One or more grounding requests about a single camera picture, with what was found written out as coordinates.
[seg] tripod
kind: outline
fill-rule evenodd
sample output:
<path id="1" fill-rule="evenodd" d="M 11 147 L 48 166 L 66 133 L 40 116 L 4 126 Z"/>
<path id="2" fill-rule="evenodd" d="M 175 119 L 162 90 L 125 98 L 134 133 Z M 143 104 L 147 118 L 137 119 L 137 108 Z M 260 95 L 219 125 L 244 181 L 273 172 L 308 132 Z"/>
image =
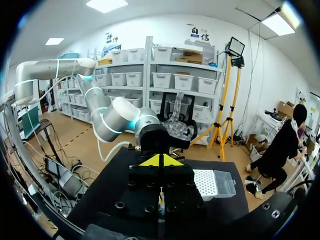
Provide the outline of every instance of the tripod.
<path id="1" fill-rule="evenodd" d="M 236 74 L 236 85 L 235 85 L 235 90 L 234 90 L 234 96 L 233 96 L 233 102 L 232 102 L 232 106 L 230 106 L 231 111 L 230 111 L 230 116 L 227 117 L 224 122 L 222 123 L 221 127 L 223 127 L 226 123 L 226 128 L 223 134 L 223 138 L 220 138 L 220 145 L 221 145 L 221 149 L 220 149 L 220 153 L 218 155 L 218 158 L 220 158 L 220 156 L 222 155 L 222 159 L 224 160 L 225 157 L 225 149 L 224 149 L 224 145 L 226 144 L 227 141 L 227 137 L 228 137 L 228 133 L 229 133 L 229 128 L 231 130 L 231 147 L 234 146 L 234 124 L 233 124 L 233 115 L 234 115 L 234 110 L 236 107 L 236 102 L 237 102 L 237 97 L 238 97 L 238 91 L 239 91 L 239 84 L 240 84 L 240 76 L 241 76 L 241 68 L 242 65 L 238 66 L 237 69 L 237 74 Z"/>
<path id="2" fill-rule="evenodd" d="M 195 144 L 198 140 L 202 139 L 207 133 L 211 132 L 214 129 L 214 133 L 213 133 L 213 137 L 211 139 L 210 145 L 208 145 L 208 148 L 210 149 L 214 143 L 214 141 L 217 139 L 218 135 L 221 139 L 220 144 L 221 144 L 221 148 L 223 149 L 224 142 L 222 141 L 223 139 L 223 135 L 222 135 L 222 130 L 221 130 L 221 125 L 220 125 L 220 121 L 221 121 L 221 117 L 222 117 L 222 112 L 224 109 L 224 104 L 226 101 L 226 96 L 227 96 L 227 92 L 228 92 L 228 87 L 229 87 L 229 79 L 230 79 L 230 70 L 231 70 L 231 56 L 229 55 L 228 57 L 228 64 L 227 64 L 227 71 L 226 71 L 226 79 L 225 79 L 225 87 L 223 90 L 223 95 L 222 95 L 222 101 L 219 109 L 219 113 L 218 113 L 218 117 L 217 117 L 217 121 L 211 126 L 209 127 L 202 135 L 200 135 L 199 137 L 197 137 L 196 139 L 194 139 L 191 143 L 190 143 L 190 147 Z M 223 161 L 225 161 L 225 151 L 222 151 L 222 159 Z"/>

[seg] sneaker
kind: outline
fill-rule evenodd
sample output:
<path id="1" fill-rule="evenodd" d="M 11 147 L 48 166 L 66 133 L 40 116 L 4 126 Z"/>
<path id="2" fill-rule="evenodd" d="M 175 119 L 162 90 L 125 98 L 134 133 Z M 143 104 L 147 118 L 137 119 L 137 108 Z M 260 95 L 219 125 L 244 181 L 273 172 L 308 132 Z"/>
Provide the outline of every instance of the sneaker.
<path id="1" fill-rule="evenodd" d="M 256 191 L 254 196 L 257 198 L 257 199 L 260 199 L 260 200 L 264 200 L 266 199 L 266 195 L 263 194 L 261 191 Z"/>
<path id="2" fill-rule="evenodd" d="M 245 166 L 245 170 L 246 170 L 248 173 L 252 172 L 251 165 L 248 164 L 247 166 Z"/>

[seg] ceiling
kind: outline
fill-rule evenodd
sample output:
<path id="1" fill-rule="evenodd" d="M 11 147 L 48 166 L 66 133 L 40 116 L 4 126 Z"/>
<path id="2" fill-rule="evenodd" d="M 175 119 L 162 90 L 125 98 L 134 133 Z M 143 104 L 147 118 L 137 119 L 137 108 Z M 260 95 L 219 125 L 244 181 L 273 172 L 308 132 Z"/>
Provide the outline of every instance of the ceiling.
<path id="1" fill-rule="evenodd" d="M 278 0 L 127 0 L 128 6 L 103 14 L 87 7 L 87 1 L 44 0 L 34 14 L 26 16 L 27 24 L 21 28 L 13 45 L 10 65 L 51 58 L 99 28 L 157 14 L 203 15 L 259 34 L 257 19 L 263 20 L 281 5 Z M 302 27 L 296 29 L 295 34 L 277 36 L 260 24 L 260 36 L 287 55 L 311 87 L 320 89 L 320 70 L 312 58 L 313 52 Z M 45 45 L 54 37 L 64 38 L 64 41 L 59 45 Z"/>

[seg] black office chair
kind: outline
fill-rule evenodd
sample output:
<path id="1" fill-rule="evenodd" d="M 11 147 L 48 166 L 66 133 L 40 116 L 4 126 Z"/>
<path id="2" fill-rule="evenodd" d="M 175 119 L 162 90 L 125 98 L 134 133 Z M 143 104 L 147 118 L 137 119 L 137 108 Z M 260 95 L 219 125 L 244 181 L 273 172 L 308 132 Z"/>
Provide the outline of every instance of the black office chair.
<path id="1" fill-rule="evenodd" d="M 174 114 L 174 105 L 176 101 L 177 94 L 171 92 L 164 92 L 161 102 L 160 113 L 157 114 L 160 122 L 164 123 L 171 119 Z M 179 129 L 172 129 L 172 127 L 167 127 L 164 125 L 170 136 L 173 137 L 173 140 L 170 141 L 171 149 L 170 154 L 176 156 L 177 158 L 182 158 L 175 151 L 188 149 L 190 146 L 190 142 L 195 139 L 198 135 L 198 127 L 197 123 L 192 119 L 195 105 L 195 96 L 191 95 L 183 95 L 181 100 L 180 113 L 178 117 L 178 121 L 183 123 L 188 127 L 186 132 L 181 132 L 181 136 L 177 136 L 177 132 Z"/>
<path id="2" fill-rule="evenodd" d="M 256 192 L 261 192 L 261 182 L 260 182 L 260 179 L 262 177 L 264 177 L 265 179 L 269 179 L 271 178 L 270 176 L 268 176 L 267 174 L 265 174 L 263 171 L 262 171 L 262 168 L 261 167 L 257 167 L 258 169 L 258 172 L 259 172 L 259 176 L 257 179 L 254 179 L 253 176 L 249 175 L 245 178 L 245 181 L 244 181 L 244 185 L 245 185 L 245 189 L 255 195 Z"/>

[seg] black pants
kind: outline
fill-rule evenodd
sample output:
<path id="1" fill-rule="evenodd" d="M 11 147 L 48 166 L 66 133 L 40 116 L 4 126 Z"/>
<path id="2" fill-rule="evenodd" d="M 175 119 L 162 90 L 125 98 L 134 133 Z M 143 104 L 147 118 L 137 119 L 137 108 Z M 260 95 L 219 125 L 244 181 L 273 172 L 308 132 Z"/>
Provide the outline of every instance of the black pants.
<path id="1" fill-rule="evenodd" d="M 268 176 L 268 178 L 275 179 L 272 183 L 270 183 L 268 186 L 262 189 L 261 192 L 263 194 L 266 194 L 266 192 L 276 189 L 287 179 L 287 174 L 285 170 L 283 170 L 281 167 L 270 167 L 265 161 L 262 161 L 261 158 L 251 163 L 250 166 L 252 170 L 258 168 L 260 173 L 264 173 L 266 176 Z"/>

